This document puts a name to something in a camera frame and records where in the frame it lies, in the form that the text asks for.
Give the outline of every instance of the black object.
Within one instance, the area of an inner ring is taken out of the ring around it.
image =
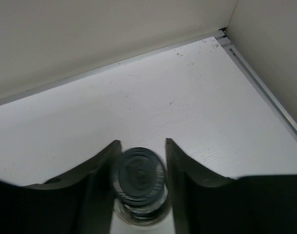
[[[109,183],[121,155],[116,140],[96,156],[44,184],[0,181],[0,234],[107,234],[114,192]]]
[[[166,139],[176,234],[297,234],[297,175],[223,177]]]
[[[44,184],[18,187],[0,181],[0,233],[109,233],[117,195],[109,183],[111,168],[122,155],[116,140]],[[194,161],[171,139],[166,156],[176,234],[297,234],[297,175],[233,180]],[[150,186],[155,181],[146,180]]]
[[[128,223],[145,226],[169,212],[165,168],[153,151],[140,147],[125,151],[113,165],[111,176],[120,202],[117,212]]]

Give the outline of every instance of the white panel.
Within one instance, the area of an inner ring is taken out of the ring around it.
[[[236,0],[0,0],[0,99],[226,27]]]
[[[166,137],[224,176],[297,173],[297,142],[209,38],[0,106],[0,178],[42,183],[115,139],[164,158]]]
[[[227,34],[297,122],[297,0],[239,0]]]

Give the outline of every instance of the white wall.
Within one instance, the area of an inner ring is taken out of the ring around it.
[[[0,1],[0,98],[226,27],[235,4]]]
[[[115,139],[165,161],[166,137],[223,176],[297,174],[295,135],[208,38],[0,106],[0,179],[43,183]]]
[[[297,122],[297,0],[239,0],[227,34]]]

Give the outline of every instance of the jar lid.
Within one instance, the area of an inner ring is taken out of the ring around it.
[[[146,148],[125,151],[114,163],[111,177],[117,198],[132,207],[151,205],[164,194],[163,163]]]

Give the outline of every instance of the metal edge strip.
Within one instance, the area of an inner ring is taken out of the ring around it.
[[[82,74],[77,75],[77,76],[65,78],[65,79],[62,79],[62,80],[59,80],[59,81],[56,81],[56,82],[52,82],[52,83],[49,83],[49,84],[46,84],[46,85],[31,89],[31,90],[27,90],[25,92],[21,92],[21,93],[14,94],[14,95],[11,95],[11,96],[8,96],[8,97],[5,97],[5,98],[1,98],[0,99],[0,106],[4,105],[4,104],[7,104],[9,102],[12,102],[12,101],[16,101],[16,100],[19,100],[19,99],[22,99],[22,98],[26,98],[28,96],[38,94],[38,93],[44,92],[46,90],[53,89],[55,87],[58,87],[58,86],[61,86],[61,85],[64,85],[64,84],[67,84],[67,83],[82,79],[82,78],[85,78],[87,76],[92,76],[92,75],[99,74],[101,72],[107,71],[109,69],[112,69],[112,68],[120,66],[120,65],[124,65],[124,64],[130,63],[130,62],[138,61],[138,60],[141,60],[141,59],[144,59],[144,58],[147,58],[147,57],[150,57],[150,56],[153,56],[153,55],[165,52],[165,51],[169,51],[169,50],[172,50],[172,49],[175,49],[175,48],[187,45],[187,44],[191,44],[193,42],[196,42],[196,41],[199,41],[199,40],[202,40],[202,39],[209,38],[209,37],[215,37],[216,39],[220,39],[220,38],[225,37],[225,34],[224,34],[223,31],[218,30],[218,31],[213,32],[213,33],[205,34],[203,36],[199,36],[199,37],[196,37],[196,38],[193,38],[193,39],[190,39],[190,40],[179,42],[179,43],[174,44],[174,45],[166,46],[164,48],[145,53],[145,54],[142,54],[142,55],[138,55],[138,56],[135,56],[135,57],[132,57],[132,58],[128,58],[128,59],[120,61],[120,62],[109,64],[107,66],[100,67],[100,68],[97,68],[95,70],[88,71],[88,72],[82,73]]]
[[[297,123],[277,100],[274,94],[269,90],[257,73],[252,69],[249,63],[243,58],[236,47],[231,44],[223,47],[226,53],[234,61],[237,67],[243,72],[249,82],[254,86],[261,97],[267,102],[271,109],[282,118],[287,125],[289,132],[291,132],[297,140]]]

